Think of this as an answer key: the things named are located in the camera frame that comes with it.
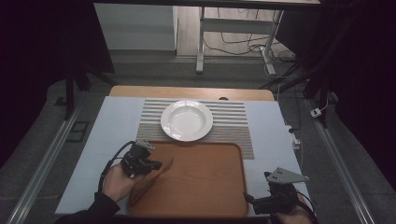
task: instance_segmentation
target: black sleeve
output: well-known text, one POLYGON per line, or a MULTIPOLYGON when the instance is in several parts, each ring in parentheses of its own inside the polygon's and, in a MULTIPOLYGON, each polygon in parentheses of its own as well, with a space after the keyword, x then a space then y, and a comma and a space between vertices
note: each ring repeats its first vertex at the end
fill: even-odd
POLYGON ((55 224, 107 224, 120 207, 102 192, 95 193, 95 201, 88 210, 59 218, 55 224))

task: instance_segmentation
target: wooden tray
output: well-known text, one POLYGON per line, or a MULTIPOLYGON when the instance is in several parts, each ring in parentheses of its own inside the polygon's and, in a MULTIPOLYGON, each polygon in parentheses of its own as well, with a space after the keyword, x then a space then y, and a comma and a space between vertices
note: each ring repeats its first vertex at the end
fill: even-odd
MULTIPOLYGON (((241 150, 235 144, 150 142, 156 147, 149 159, 174 158, 140 201, 128 208, 135 217, 245 217, 248 212, 241 150)), ((139 182, 130 201, 152 177, 139 182)))

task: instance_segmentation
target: striped placemat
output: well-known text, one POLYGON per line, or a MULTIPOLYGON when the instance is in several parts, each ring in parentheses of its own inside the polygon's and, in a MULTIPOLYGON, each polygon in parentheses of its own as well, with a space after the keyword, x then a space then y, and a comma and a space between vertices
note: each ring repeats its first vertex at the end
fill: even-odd
MULTIPOLYGON (((144 103, 136 140, 175 141, 161 127, 161 115, 170 104, 183 99, 147 98, 144 103)), ((196 100, 212 112, 210 132, 197 142, 234 143, 242 150, 244 160, 254 160, 248 118, 244 102, 196 100)))

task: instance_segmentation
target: wooden floor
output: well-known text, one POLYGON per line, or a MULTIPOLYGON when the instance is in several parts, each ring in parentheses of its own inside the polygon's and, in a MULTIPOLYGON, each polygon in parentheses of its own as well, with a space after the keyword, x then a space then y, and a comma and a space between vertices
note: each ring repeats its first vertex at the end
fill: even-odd
MULTIPOLYGON (((178 31, 177 31, 177 56, 193 56, 197 55, 198 41, 199 41, 199 11, 198 7, 178 7, 178 31)), ((258 9, 243 9, 243 8, 216 8, 207 7, 205 9, 206 18, 224 18, 236 20, 261 20, 271 21, 273 19, 273 10, 258 10, 258 9)), ((205 56, 239 56, 239 57, 261 57, 259 50, 254 46, 264 45, 268 35, 251 35, 250 34, 230 34, 230 33, 205 33, 204 40, 207 44, 205 46, 205 56), (246 41, 242 43, 226 43, 235 41, 246 41)), ((282 44, 276 40, 271 49, 277 55, 282 51, 282 57, 293 57, 293 53, 288 51, 282 44)))

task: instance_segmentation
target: gray carpet floor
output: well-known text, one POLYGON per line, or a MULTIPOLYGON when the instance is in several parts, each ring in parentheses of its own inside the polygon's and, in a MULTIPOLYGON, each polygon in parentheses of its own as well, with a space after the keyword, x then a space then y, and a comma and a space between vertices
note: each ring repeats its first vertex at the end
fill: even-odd
MULTIPOLYGON (((192 58, 158 54, 113 55, 113 63, 116 74, 109 77, 121 85, 258 89, 271 80, 264 73, 263 62, 258 59, 205 58, 205 71, 201 75, 195 74, 195 60, 192 58)), ((276 71, 282 74, 288 66, 290 65, 278 64, 276 71)), ((77 117, 75 128, 68 135, 25 223, 53 223, 58 218, 54 215, 56 207, 73 174, 101 104, 111 89, 103 80, 92 75, 89 78, 92 87, 77 117), (79 132, 81 127, 86 132, 79 132)), ((302 140, 303 149, 296 151, 296 158, 302 165, 303 174, 310 177, 307 187, 317 209, 318 221, 322 224, 361 223, 318 134, 315 122, 309 115, 306 100, 301 95, 303 89, 304 83, 280 94, 275 92, 275 96, 285 122, 293 127, 301 126, 295 134, 302 140)), ((64 97, 63 81, 49 88, 48 100, 41 114, 0 170, 0 223, 6 223, 62 124, 65 108, 59 102, 64 97)), ((334 99, 330 99, 328 130, 376 223, 394 223, 396 193, 365 149, 337 118, 334 113, 335 104, 334 99)))

